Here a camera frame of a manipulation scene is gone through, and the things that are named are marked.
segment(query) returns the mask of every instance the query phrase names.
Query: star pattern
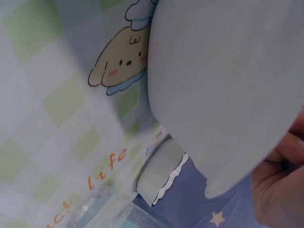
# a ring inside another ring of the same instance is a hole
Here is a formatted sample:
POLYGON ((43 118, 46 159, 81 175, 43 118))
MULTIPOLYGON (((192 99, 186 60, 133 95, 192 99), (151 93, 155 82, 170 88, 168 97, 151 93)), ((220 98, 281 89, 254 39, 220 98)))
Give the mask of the star pattern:
POLYGON ((225 222, 222 217, 222 212, 220 213, 212 213, 213 218, 210 220, 210 223, 214 223, 217 227, 221 224, 221 222, 225 222))

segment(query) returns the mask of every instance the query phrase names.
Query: cartoon ear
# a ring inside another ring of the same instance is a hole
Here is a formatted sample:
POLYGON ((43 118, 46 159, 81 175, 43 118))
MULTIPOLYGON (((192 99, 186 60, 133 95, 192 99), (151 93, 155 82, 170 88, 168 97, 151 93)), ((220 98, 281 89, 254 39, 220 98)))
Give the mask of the cartoon ear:
POLYGON ((102 82, 102 78, 105 74, 107 60, 105 59, 105 55, 103 55, 103 51, 97 59, 94 68, 91 70, 88 78, 88 84, 90 86, 98 86, 102 82))

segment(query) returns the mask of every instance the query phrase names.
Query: plaid background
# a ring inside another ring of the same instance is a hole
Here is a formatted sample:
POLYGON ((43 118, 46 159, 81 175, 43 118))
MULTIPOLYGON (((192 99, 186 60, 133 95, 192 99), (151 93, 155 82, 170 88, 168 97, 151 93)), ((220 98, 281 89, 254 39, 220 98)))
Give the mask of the plaid background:
POLYGON ((68 214, 55 224, 63 202, 73 210, 86 198, 88 177, 134 196, 146 147, 161 129, 146 78, 111 97, 87 84, 104 46, 129 25, 124 13, 134 2, 0 2, 1 228, 65 227, 68 214), (111 171, 109 155, 123 148, 127 156, 111 171), (106 177, 96 180, 101 166, 106 177))

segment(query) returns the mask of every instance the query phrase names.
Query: pink cheek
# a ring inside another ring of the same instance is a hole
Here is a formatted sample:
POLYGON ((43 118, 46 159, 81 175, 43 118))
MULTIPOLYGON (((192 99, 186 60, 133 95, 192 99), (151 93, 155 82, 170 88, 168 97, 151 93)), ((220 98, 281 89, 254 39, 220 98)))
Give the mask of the pink cheek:
POLYGON ((108 73, 108 76, 112 77, 114 75, 116 75, 118 73, 118 70, 117 69, 114 69, 114 70, 111 70, 109 73, 108 73))
POLYGON ((148 60, 148 57, 147 56, 143 56, 143 57, 140 57, 139 58, 139 61, 140 62, 145 62, 145 61, 147 61, 148 60))

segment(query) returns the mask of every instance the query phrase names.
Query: human hand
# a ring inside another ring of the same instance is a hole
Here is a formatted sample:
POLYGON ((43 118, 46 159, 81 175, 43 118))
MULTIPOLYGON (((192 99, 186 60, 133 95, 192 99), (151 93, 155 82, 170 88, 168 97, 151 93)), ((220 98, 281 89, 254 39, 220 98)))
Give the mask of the human hand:
POLYGON ((256 219, 272 228, 304 227, 304 109, 252 172, 256 219))

